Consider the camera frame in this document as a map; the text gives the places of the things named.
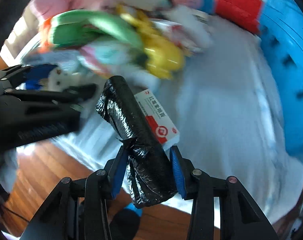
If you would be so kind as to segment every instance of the wooden floor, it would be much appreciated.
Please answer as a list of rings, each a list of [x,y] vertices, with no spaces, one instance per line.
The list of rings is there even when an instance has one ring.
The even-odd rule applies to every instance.
[[[28,220],[61,178],[74,180],[92,173],[48,141],[37,143],[29,155],[19,154],[18,164],[17,180],[6,206]],[[122,190],[109,209],[109,218],[130,202],[130,196]],[[144,208],[135,239],[186,239],[189,220],[189,214],[164,205]],[[7,211],[2,222],[14,236],[20,236],[27,226],[27,222]],[[214,239],[219,239],[218,229],[215,228],[214,234]]]

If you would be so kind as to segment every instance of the white box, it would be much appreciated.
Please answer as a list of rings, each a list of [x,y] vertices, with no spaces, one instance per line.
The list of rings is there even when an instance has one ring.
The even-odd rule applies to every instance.
[[[178,143],[179,131],[154,94],[147,89],[136,94],[135,99],[163,149],[166,151]]]

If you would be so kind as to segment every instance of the red target symbol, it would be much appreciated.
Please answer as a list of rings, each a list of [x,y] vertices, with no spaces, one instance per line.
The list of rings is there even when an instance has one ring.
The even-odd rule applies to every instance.
[[[166,135],[168,134],[168,129],[165,126],[159,126],[156,128],[156,135],[158,137],[166,137]]]

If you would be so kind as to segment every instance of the red basket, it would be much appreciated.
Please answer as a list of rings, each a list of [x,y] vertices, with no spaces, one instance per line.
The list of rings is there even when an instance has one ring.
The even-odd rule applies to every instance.
[[[258,33],[261,5],[262,0],[216,0],[216,13],[251,33]]]

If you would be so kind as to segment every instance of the shiny black plastic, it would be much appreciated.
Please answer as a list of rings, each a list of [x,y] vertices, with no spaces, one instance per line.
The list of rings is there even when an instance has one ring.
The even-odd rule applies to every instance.
[[[122,76],[107,80],[96,110],[129,150],[127,179],[134,205],[153,206],[173,197],[177,189],[171,164]]]

